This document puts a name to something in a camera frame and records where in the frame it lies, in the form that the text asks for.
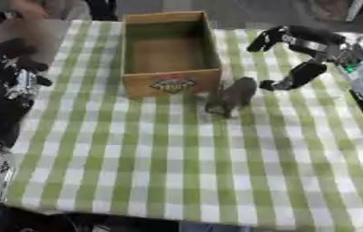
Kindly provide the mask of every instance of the black cloth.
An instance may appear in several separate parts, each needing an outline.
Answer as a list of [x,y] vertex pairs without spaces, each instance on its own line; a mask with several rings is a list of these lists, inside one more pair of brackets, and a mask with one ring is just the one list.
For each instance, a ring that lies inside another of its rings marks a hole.
[[85,0],[91,10],[92,20],[118,21],[116,0]]

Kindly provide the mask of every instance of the table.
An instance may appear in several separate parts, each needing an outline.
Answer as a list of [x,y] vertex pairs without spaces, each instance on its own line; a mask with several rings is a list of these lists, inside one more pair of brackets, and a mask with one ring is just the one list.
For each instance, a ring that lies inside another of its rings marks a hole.
[[[14,147],[7,204],[301,230],[363,231],[363,115],[335,71],[258,92],[229,121],[202,96],[130,101],[120,24],[74,21]],[[224,78],[280,79],[304,59],[245,52],[254,30],[215,31]]]

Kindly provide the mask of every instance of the robot finger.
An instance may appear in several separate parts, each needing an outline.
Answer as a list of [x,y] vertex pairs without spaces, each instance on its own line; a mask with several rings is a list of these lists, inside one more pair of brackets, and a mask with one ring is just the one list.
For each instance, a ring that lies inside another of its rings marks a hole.
[[49,65],[45,63],[36,62],[28,56],[20,57],[16,62],[16,65],[19,68],[23,68],[29,72],[34,72],[34,73],[43,72],[49,69]]
[[52,86],[53,82],[50,81],[50,79],[48,78],[45,78],[41,75],[36,75],[36,82],[42,86],[46,86],[46,87],[49,87],[49,86]]
[[315,63],[314,61],[301,63],[290,71],[292,81],[290,89],[300,88],[326,72],[327,69],[328,67],[325,64]]
[[266,52],[275,44],[282,41],[282,35],[286,33],[285,27],[277,26],[262,32],[247,47],[247,52]]
[[21,55],[33,54],[36,49],[27,45],[24,39],[15,38],[0,43],[0,58],[14,59]]

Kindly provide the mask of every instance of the floor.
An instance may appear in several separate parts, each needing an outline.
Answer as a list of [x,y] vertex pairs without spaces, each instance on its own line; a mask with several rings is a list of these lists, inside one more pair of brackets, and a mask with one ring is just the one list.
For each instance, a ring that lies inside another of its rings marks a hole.
[[302,24],[337,31],[363,32],[363,11],[351,23],[326,23],[309,11],[309,0],[117,0],[119,16],[162,11],[207,11],[214,28],[267,28]]

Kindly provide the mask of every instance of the person's hand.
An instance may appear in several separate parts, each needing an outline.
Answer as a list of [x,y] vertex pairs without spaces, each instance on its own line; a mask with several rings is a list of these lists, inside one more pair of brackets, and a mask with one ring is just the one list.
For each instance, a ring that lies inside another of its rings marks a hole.
[[12,0],[12,7],[24,19],[42,19],[48,16],[46,10],[31,0]]

